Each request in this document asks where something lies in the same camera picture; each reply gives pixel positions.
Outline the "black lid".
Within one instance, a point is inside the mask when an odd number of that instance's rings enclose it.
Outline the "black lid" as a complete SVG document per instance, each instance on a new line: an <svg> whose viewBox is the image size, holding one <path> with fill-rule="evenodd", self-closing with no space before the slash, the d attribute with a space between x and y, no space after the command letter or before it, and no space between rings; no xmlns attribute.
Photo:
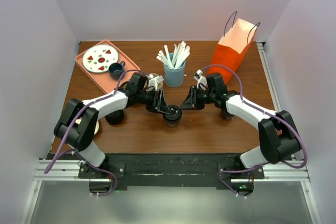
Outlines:
<svg viewBox="0 0 336 224"><path fill-rule="evenodd" d="M169 105L169 113L163 115L166 123L178 123L182 118L182 110L177 105Z"/></svg>

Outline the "orange paper bag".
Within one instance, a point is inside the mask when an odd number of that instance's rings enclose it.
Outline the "orange paper bag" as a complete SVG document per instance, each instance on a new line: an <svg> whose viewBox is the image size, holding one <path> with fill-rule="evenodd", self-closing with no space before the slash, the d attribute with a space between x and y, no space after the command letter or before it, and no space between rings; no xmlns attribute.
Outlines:
<svg viewBox="0 0 336 224"><path fill-rule="evenodd" d="M236 18L234 11L224 28L224 34L217 43L208 73L220 73L227 84L241 65L260 23L252 24Z"/></svg>

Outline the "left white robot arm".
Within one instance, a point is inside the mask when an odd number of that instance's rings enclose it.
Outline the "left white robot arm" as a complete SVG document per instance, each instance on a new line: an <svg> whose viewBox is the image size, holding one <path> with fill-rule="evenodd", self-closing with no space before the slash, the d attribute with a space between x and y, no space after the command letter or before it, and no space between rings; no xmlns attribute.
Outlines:
<svg viewBox="0 0 336 224"><path fill-rule="evenodd" d="M149 112L172 115L164 100L163 90L148 91L144 85L148 77L135 72L124 88L117 88L95 99L70 100L55 128L54 136L62 139L91 164L90 171L97 178L108 174L106 155L93 141L96 122L115 111L124 110L137 103L144 104Z"/></svg>

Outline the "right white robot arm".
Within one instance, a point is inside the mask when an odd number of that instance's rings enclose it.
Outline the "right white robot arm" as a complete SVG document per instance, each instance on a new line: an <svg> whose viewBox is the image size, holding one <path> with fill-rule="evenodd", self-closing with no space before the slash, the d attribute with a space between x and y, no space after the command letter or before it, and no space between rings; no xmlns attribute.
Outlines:
<svg viewBox="0 0 336 224"><path fill-rule="evenodd" d="M239 92L229 91L220 73L204 77L199 72L194 78L197 85L190 87L181 110L202 110L205 105L213 104L221 110L224 119L237 116L258 130L259 146L240 154L234 165L237 177L246 178L253 167L277 164L301 150L298 132L289 112L267 110L242 98Z"/></svg>

